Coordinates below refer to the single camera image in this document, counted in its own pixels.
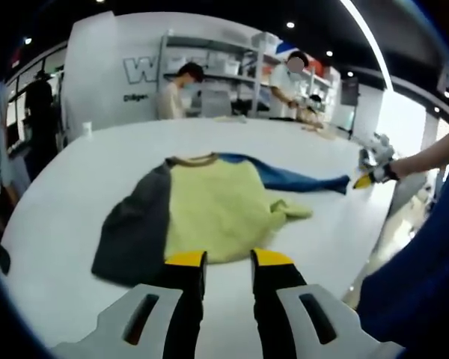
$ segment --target blue fabric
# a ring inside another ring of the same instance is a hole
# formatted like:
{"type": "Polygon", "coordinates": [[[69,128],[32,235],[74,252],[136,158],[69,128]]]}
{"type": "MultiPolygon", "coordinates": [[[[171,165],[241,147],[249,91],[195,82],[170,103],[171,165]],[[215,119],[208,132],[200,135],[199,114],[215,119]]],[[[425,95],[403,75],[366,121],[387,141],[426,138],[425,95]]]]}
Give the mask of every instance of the blue fabric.
{"type": "Polygon", "coordinates": [[[334,179],[315,179],[292,171],[276,168],[250,156],[237,153],[219,153],[219,158],[226,162],[240,163],[250,161],[255,167],[267,189],[292,192],[336,191],[346,194],[348,176],[334,179]]]}
{"type": "Polygon", "coordinates": [[[357,312],[371,336],[408,349],[401,358],[449,348],[449,176],[414,239],[364,280],[357,312]]]}

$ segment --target black ceiling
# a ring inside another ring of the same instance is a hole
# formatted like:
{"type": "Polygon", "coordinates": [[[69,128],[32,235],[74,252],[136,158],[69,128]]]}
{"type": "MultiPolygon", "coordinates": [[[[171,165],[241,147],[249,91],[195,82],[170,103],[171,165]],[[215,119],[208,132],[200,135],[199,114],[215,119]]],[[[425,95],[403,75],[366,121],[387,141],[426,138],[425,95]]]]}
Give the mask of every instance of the black ceiling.
{"type": "MultiPolygon", "coordinates": [[[[441,60],[432,41],[414,20],[393,0],[354,0],[378,44],[393,76],[405,79],[436,94],[441,60]]],[[[133,1],[106,0],[31,0],[42,11],[33,17],[16,20],[23,36],[33,37],[23,46],[21,66],[48,48],[66,40],[73,23],[96,13],[113,10],[116,15],[144,11],[201,13],[240,22],[277,34],[310,55],[337,68],[346,65],[378,70],[376,59],[359,27],[339,0],[265,1],[182,0],[133,1]],[[296,27],[286,28],[287,21],[296,27]],[[333,58],[325,53],[332,49],[333,58]]]]}

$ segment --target white table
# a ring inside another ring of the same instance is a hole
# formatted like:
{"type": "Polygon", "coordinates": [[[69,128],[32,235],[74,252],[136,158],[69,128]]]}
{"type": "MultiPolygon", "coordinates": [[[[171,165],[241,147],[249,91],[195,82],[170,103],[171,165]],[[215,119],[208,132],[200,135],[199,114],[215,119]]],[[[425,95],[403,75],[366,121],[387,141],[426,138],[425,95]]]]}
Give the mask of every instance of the white table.
{"type": "MultiPolygon", "coordinates": [[[[80,138],[42,172],[4,234],[11,255],[10,296],[48,347],[74,342],[126,288],[91,274],[103,220],[138,180],[168,156],[210,152],[255,156],[317,178],[352,175],[357,145],[323,139],[295,123],[167,120],[115,127],[80,138]]],[[[367,190],[283,193],[309,205],[311,219],[288,224],[270,250],[293,258],[309,283],[342,297],[379,238],[394,184],[367,190]]],[[[261,358],[249,260],[209,266],[196,358],[261,358]]]]}

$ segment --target white shirt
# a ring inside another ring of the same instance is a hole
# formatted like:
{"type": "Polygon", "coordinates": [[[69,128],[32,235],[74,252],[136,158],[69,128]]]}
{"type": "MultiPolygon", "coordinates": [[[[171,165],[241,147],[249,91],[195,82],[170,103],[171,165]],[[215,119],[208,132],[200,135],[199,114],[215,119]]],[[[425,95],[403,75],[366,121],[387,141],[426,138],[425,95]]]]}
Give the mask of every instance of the white shirt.
{"type": "Polygon", "coordinates": [[[180,91],[174,82],[170,82],[158,95],[158,117],[160,120],[185,118],[185,108],[180,91]]]}
{"type": "MultiPolygon", "coordinates": [[[[269,86],[279,88],[289,99],[297,99],[299,95],[300,79],[293,79],[293,74],[287,69],[286,64],[279,64],[272,71],[269,77],[269,86]]],[[[271,95],[269,102],[270,117],[291,117],[296,118],[296,109],[289,108],[286,103],[271,95]]]]}

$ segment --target metal shelving unit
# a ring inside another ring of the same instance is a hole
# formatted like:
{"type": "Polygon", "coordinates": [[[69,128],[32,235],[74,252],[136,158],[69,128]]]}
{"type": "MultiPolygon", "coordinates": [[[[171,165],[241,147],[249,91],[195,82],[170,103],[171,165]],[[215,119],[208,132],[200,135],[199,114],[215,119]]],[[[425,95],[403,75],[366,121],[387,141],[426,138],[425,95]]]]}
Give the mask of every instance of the metal shelving unit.
{"type": "MultiPolygon", "coordinates": [[[[175,35],[175,34],[165,34],[162,37],[162,42],[159,51],[159,69],[158,69],[158,81],[157,90],[160,91],[165,84],[165,77],[175,76],[176,73],[169,72],[166,69],[166,52],[167,48],[170,47],[183,47],[187,49],[204,49],[207,51],[217,51],[217,52],[227,52],[230,54],[237,55],[243,58],[247,55],[254,56],[256,58],[256,76],[249,77],[243,75],[227,75],[224,73],[213,73],[205,71],[205,77],[208,79],[219,79],[228,80],[232,82],[242,82],[253,86],[253,97],[250,115],[256,117],[257,114],[257,103],[259,99],[259,93],[261,86],[268,87],[269,85],[262,84],[261,74],[263,73],[263,65],[271,64],[278,65],[282,60],[274,55],[268,55],[264,52],[264,43],[261,43],[261,47],[254,48],[253,46],[247,46],[240,43],[235,43],[228,40],[215,40],[207,39],[203,37],[193,37],[186,35],[175,35]]],[[[326,87],[331,87],[328,80],[322,79],[316,76],[314,73],[314,68],[312,71],[304,70],[303,79],[310,82],[308,87],[308,96],[312,93],[314,82],[318,82],[320,85],[326,87]]]]}

